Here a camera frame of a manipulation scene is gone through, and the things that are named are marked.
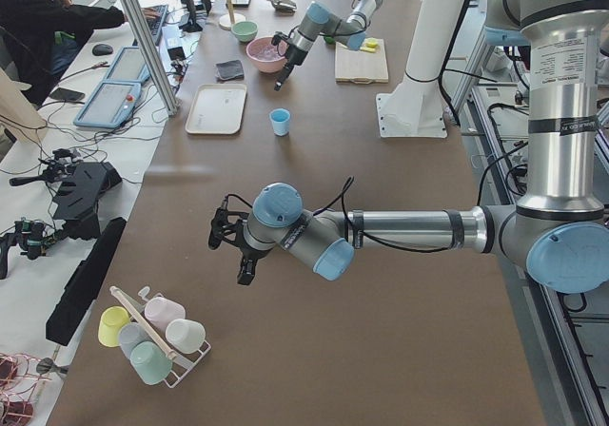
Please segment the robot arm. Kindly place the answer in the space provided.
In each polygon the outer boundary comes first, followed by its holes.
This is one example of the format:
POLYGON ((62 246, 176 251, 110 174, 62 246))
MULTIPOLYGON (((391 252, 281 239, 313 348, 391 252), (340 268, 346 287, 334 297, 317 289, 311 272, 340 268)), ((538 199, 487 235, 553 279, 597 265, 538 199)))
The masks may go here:
POLYGON ((276 31, 271 44, 285 44, 285 64, 280 70, 274 89, 282 89, 292 70, 304 63, 307 54, 319 37, 330 38, 347 49, 359 50, 375 11, 383 0, 352 0, 351 11, 341 16, 319 1, 307 7, 299 25, 290 33, 276 31))
POLYGON ((564 294, 608 279, 608 229, 593 192, 599 131, 596 73, 608 0, 489 0, 493 43, 525 40, 530 51, 526 189, 512 205, 468 211, 308 211, 289 184, 266 186, 237 223, 237 281, 281 247, 336 280, 367 242, 412 252, 462 247, 502 254, 539 284, 564 294))

